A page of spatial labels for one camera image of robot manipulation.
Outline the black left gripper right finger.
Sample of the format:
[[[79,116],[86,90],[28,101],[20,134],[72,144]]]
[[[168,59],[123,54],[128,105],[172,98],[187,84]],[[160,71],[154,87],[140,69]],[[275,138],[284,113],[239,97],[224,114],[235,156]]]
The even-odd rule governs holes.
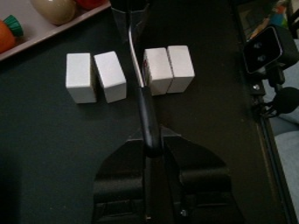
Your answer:
[[[244,224],[223,160],[166,127],[162,136],[175,224]]]

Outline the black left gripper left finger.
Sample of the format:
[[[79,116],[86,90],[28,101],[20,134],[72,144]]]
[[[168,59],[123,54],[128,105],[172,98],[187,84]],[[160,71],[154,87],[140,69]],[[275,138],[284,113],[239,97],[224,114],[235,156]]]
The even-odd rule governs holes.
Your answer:
[[[152,133],[142,130],[104,160],[94,182],[92,224],[148,224]]]

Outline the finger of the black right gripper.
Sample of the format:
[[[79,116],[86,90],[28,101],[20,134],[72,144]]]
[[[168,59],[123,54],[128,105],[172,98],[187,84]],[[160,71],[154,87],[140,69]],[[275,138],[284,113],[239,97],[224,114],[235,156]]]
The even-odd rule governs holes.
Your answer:
[[[151,0],[110,0],[111,10],[120,38],[128,41],[128,34],[139,37],[146,27]]]

